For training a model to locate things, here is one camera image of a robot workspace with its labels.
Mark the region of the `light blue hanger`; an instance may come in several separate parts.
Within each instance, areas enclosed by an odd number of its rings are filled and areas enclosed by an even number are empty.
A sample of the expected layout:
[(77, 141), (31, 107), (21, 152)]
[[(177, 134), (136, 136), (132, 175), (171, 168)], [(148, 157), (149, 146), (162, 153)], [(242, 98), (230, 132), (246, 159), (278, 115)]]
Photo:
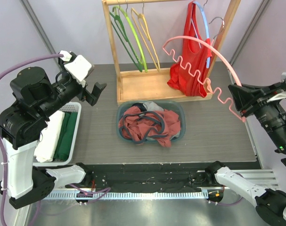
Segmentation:
[[(199, 2), (197, 2), (196, 0), (192, 1), (193, 4), (197, 5), (197, 7), (199, 8), (202, 18), (203, 18), (203, 23), (204, 23), (204, 28), (205, 28), (205, 35), (206, 35), (206, 39), (209, 39), (209, 28), (208, 28), (208, 22), (206, 19), (206, 15), (204, 12), (204, 6), (201, 6), (201, 4)], [(209, 56), (206, 60), (206, 68), (208, 69), (210, 67), (210, 59), (211, 57)]]

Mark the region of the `pink tank top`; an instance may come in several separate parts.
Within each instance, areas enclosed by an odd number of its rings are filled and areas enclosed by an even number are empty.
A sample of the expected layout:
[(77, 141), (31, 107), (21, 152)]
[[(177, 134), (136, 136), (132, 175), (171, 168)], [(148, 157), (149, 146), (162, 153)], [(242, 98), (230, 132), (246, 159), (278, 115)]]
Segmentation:
[(122, 138), (137, 145), (153, 139), (163, 147), (171, 147), (172, 139), (181, 132), (179, 115), (174, 111), (142, 111), (138, 106), (128, 108), (118, 122)]

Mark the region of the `red tank top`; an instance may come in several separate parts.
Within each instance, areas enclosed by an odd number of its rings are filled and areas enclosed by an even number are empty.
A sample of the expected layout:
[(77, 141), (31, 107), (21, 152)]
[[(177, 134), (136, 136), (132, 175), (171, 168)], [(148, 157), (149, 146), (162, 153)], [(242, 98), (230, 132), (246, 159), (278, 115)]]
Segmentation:
[[(197, 5), (190, 2), (184, 25), (184, 36), (202, 39), (196, 21)], [(208, 69), (206, 60), (212, 57), (211, 51), (199, 42), (184, 39), (182, 43), (183, 62), (177, 62), (170, 68), (170, 79), (167, 84), (173, 89), (180, 90), (186, 96), (206, 97), (207, 91), (203, 84)]]

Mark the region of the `pink hanger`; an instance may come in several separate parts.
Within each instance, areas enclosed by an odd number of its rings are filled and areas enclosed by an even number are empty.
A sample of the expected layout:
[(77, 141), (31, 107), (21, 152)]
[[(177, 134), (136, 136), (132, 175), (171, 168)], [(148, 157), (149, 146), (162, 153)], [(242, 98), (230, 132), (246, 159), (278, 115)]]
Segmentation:
[[(170, 55), (175, 62), (175, 64), (170, 68), (170, 79), (167, 84), (171, 88), (181, 91), (188, 97), (204, 98), (206, 97), (205, 89), (208, 89), (211, 94), (217, 93), (218, 101), (222, 104), (229, 103), (229, 111), (232, 112), (240, 121), (245, 122), (245, 117), (240, 116), (233, 111), (232, 106), (234, 101), (232, 98), (229, 97), (222, 100), (220, 98), (222, 94), (221, 88), (211, 88), (211, 80), (207, 78), (205, 72), (207, 58), (210, 58), (212, 53), (215, 53), (216, 56), (224, 62), (231, 72), (235, 82), (237, 82), (239, 86), (242, 86), (242, 83), (226, 58), (212, 46), (211, 40), (209, 38), (206, 38), (205, 40), (200, 38), (198, 35), (198, 29), (194, 26), (195, 21), (196, 18), (190, 13), (186, 18), (184, 35), (170, 38), (163, 45), (164, 52)], [(176, 57), (174, 49), (167, 51), (165, 48), (169, 42), (176, 39), (183, 39), (182, 53), (178, 57)]]

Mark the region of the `grey tank top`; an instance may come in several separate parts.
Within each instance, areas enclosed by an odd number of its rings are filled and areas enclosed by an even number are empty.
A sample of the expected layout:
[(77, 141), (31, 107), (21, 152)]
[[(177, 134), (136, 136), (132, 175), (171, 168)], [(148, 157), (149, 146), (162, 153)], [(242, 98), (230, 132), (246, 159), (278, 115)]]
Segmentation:
[(153, 101), (144, 102), (143, 106), (146, 109), (146, 111), (161, 111), (161, 112), (164, 111), (162, 107), (160, 107), (158, 104), (156, 104)]

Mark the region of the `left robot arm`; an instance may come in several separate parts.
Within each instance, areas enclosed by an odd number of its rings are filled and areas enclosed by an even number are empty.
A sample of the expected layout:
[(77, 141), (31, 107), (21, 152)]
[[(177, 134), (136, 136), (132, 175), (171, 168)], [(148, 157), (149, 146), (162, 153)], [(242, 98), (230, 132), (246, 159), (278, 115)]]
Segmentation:
[(0, 181), (0, 193), (19, 209), (40, 201), (53, 189), (79, 184), (89, 187), (92, 172), (82, 163), (61, 169), (38, 169), (34, 150), (51, 115), (77, 97), (95, 105), (106, 84), (95, 83), (88, 92), (72, 77), (51, 83), (41, 67), (23, 69), (10, 82), (15, 102), (0, 114), (0, 141), (7, 156), (8, 173)]

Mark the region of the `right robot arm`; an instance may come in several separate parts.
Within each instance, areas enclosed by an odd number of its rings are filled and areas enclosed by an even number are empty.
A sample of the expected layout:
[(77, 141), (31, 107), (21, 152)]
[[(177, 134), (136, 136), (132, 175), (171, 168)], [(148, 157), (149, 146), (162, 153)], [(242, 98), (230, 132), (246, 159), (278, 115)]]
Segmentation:
[[(229, 85), (236, 109), (241, 116), (254, 116), (274, 147), (269, 157), (283, 155), (286, 169), (286, 81), (270, 86)], [(259, 217), (270, 226), (286, 226), (286, 192), (264, 188), (215, 161), (205, 169), (210, 186), (222, 185), (235, 191), (252, 204)]]

